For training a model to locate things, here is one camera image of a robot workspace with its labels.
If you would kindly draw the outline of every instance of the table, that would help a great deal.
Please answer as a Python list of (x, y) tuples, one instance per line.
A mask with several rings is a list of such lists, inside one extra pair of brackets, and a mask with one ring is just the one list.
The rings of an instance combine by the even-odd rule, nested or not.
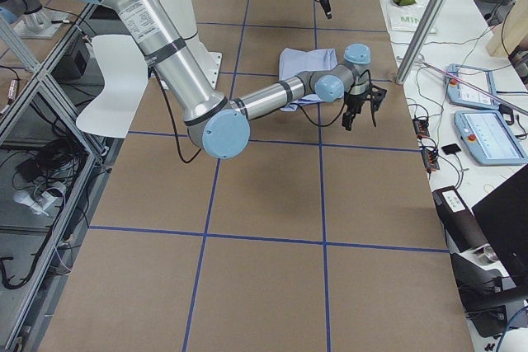
[(378, 128), (276, 112), (240, 156), (185, 167), (149, 86), (40, 350), (472, 350), (378, 1), (332, 0), (331, 21), (311, 0), (193, 3), (230, 96), (276, 80), (286, 46), (367, 43)]
[[(387, 21), (386, 6), (388, 2), (391, 1), (379, 1), (384, 11), (385, 20)], [(424, 4), (427, 4), (428, 2), (428, 0), (417, 1)], [(439, 68), (445, 68), (450, 63), (465, 63), (471, 66), (489, 69), (501, 68), (509, 65), (507, 59), (492, 58), (488, 55), (486, 44), (491, 39), (493, 33), (487, 30), (488, 25), (473, 0), (447, 0), (444, 8), (438, 16), (435, 26), (438, 31), (437, 35), (429, 35), (426, 43), (433, 41), (464, 43), (467, 40), (478, 38), (480, 36), (482, 36), (482, 38), (462, 45), (437, 43), (424, 45), (421, 54), (425, 57), (427, 62)], [(390, 31), (395, 57), (403, 57), (407, 48), (406, 43), (409, 43), (412, 35), (412, 33)], [(446, 91), (444, 89), (443, 77), (441, 75), (432, 71), (429, 72), (428, 69), (423, 69), (418, 72), (418, 69), (418, 66), (414, 68), (404, 84), (405, 94), (410, 98), (408, 103), (418, 103), (425, 106), (431, 115), (439, 114), (439, 112), (441, 112), (438, 105), (435, 105), (423, 96), (420, 96), (418, 92), (418, 84), (422, 89), (421, 92), (424, 96), (440, 103), (443, 102), (443, 116), (432, 117), (429, 130), (431, 131), (431, 136), (439, 143), (439, 147), (449, 143), (458, 143), (463, 148), (462, 152), (458, 155), (462, 162), (462, 166), (466, 168), (467, 171), (464, 173), (464, 181), (459, 188), (459, 193), (466, 204), (471, 208), (494, 188), (499, 186), (504, 180), (521, 169), (521, 167), (480, 167), (467, 153), (464, 145), (460, 142), (458, 133), (455, 132), (453, 114), (455, 111), (463, 108), (452, 106), (449, 101), (444, 102)], [(499, 91), (526, 92), (525, 86), (522, 84), (520, 78), (511, 66), (493, 72), (493, 76)], [(507, 99), (507, 101), (512, 101), (522, 108), (528, 108), (528, 96), (502, 97)], [(411, 115), (413, 115), (414, 106), (410, 106), (409, 109)], [(425, 113), (418, 110), (417, 114), (424, 115)], [(528, 124), (528, 117), (521, 115), (520, 120), (522, 125)], [(513, 125), (511, 128), (515, 134), (522, 134), (518, 124)], [(521, 142), (521, 146), (525, 150), (528, 150), (528, 143), (526, 141)], [(446, 164), (444, 160), (439, 161), (441, 170), (432, 173), (430, 179), (431, 190), (436, 190), (447, 185), (454, 185), (456, 183), (457, 175), (455, 170)], [(486, 267), (487, 270), (492, 268), (498, 268), (504, 271), (501, 265), (490, 265)], [(473, 325), (470, 323), (469, 326), (472, 330), (475, 350), (481, 350), (488, 342), (497, 342), (491, 338), (480, 338)], [(502, 346), (502, 351), (521, 352), (522, 350), (525, 350), (526, 343), (528, 343), (527, 329), (513, 331), (511, 334), (508, 334), (504, 345)]]

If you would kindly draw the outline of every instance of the blue cable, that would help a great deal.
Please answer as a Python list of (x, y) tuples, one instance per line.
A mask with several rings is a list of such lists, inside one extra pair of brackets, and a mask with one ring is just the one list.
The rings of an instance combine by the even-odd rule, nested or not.
[(513, 321), (515, 321), (515, 318), (521, 314), (521, 312), (526, 311), (528, 309), (528, 306), (521, 308), (519, 311), (515, 312), (515, 315), (513, 315), (508, 323), (506, 324), (506, 327), (504, 328), (504, 331), (502, 332), (501, 339), (498, 341), (497, 348), (495, 349), (495, 352), (499, 352), (501, 349), (502, 342), (504, 341), (504, 336), (510, 330), (510, 326), (512, 325)]

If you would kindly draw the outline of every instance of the white table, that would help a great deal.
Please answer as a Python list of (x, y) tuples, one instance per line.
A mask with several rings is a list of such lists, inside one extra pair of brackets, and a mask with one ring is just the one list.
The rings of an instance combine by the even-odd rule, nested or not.
[[(387, 23), (386, 7), (388, 2), (391, 0), (379, 0), (381, 7), (384, 12), (385, 22)], [(428, 0), (417, 0), (419, 3), (427, 4)], [(387, 24), (388, 30), (393, 42), (393, 51), (395, 57), (403, 57), (407, 49), (407, 45), (413, 33), (391, 31), (389, 24)], [(481, 36), (488, 28), (485, 20), (483, 19), (480, 11), (474, 4), (473, 0), (447, 0), (445, 6), (441, 10), (441, 13), (436, 20), (435, 28), (437, 34), (429, 35), (427, 42), (450, 42), (450, 43), (463, 43), (470, 39), (476, 39)], [(437, 66), (443, 68), (450, 63), (464, 63), (480, 68), (495, 69), (502, 66), (508, 65), (507, 59), (492, 58), (486, 51), (486, 44), (489, 42), (493, 34), (487, 32), (480, 40), (473, 40), (464, 45), (454, 44), (429, 44), (424, 45), (421, 54), (425, 57), (425, 60)], [(466, 56), (474, 48), (471, 55), (466, 59)], [(471, 208), (474, 204), (479, 202), (485, 195), (491, 192), (493, 189), (498, 187), (503, 181), (512, 176), (521, 167), (480, 167), (477, 162), (468, 154), (463, 143), (460, 142), (460, 137), (455, 130), (453, 122), (453, 114), (457, 110), (463, 108), (452, 106), (449, 100), (444, 101), (446, 94), (443, 76), (439, 73), (432, 71), (431, 69), (423, 69), (417, 75), (417, 65), (413, 68), (407, 81), (404, 84), (406, 97), (410, 98), (408, 103), (414, 103), (414, 101), (424, 107), (426, 107), (430, 115), (437, 115), (441, 109), (438, 105), (435, 105), (431, 101), (423, 98), (418, 93), (418, 82), (421, 88), (421, 92), (424, 96), (431, 98), (434, 101), (443, 102), (444, 111), (443, 116), (434, 116), (430, 118), (429, 130), (431, 136), (436, 140), (438, 146), (444, 146), (449, 143), (457, 143), (462, 148), (462, 152), (458, 154), (462, 166), (467, 169), (464, 172), (464, 181), (459, 188), (459, 193), (463, 197), (466, 204)], [(513, 67), (503, 68), (493, 72), (495, 83), (498, 91), (505, 92), (525, 92), (526, 88), (522, 84), (520, 78), (517, 76)], [(521, 108), (528, 109), (528, 96), (502, 96), (507, 101), (510, 101)], [(411, 115), (414, 114), (414, 108), (416, 106), (410, 106)], [(417, 115), (425, 115), (425, 112), (421, 109), (416, 110)], [(521, 124), (528, 127), (528, 117), (521, 115)], [(512, 127), (514, 134), (521, 134), (522, 131), (517, 124)], [(521, 146), (528, 152), (528, 141), (521, 143)], [(449, 156), (456, 166), (458, 163), (453, 156)], [(445, 163), (442, 159), (439, 159), (441, 169), (435, 171), (431, 175), (430, 187), (431, 191), (445, 187), (448, 185), (454, 185), (457, 181), (457, 175), (455, 169), (449, 164)], [(492, 268), (500, 268), (504, 271), (500, 265), (489, 265), (485, 267), (486, 270)], [(474, 342), (474, 348), (476, 351), (483, 350), (488, 343), (497, 343), (493, 338), (483, 339), (479, 336), (476, 329), (474, 328), (471, 321), (468, 321), (469, 328), (471, 330), (471, 336)], [(528, 346), (528, 329), (519, 329), (508, 332), (506, 339), (504, 340), (501, 352), (526, 352)]]

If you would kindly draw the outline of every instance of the towel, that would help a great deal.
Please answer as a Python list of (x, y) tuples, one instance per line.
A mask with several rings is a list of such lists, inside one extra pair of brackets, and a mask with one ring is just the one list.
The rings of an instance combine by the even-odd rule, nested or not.
[[(335, 49), (315, 49), (313, 51), (299, 51), (297, 49), (284, 49), (279, 58), (279, 80), (293, 77), (300, 72), (314, 72), (330, 70), (337, 66)], [(299, 106), (311, 105), (322, 102), (315, 94), (291, 102), (281, 108), (282, 111), (296, 111)]]

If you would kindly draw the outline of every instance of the computer monitor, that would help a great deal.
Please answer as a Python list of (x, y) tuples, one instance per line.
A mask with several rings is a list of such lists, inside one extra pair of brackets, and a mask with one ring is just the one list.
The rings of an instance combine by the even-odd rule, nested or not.
[(528, 285), (528, 166), (478, 202), (473, 213), (515, 284)]

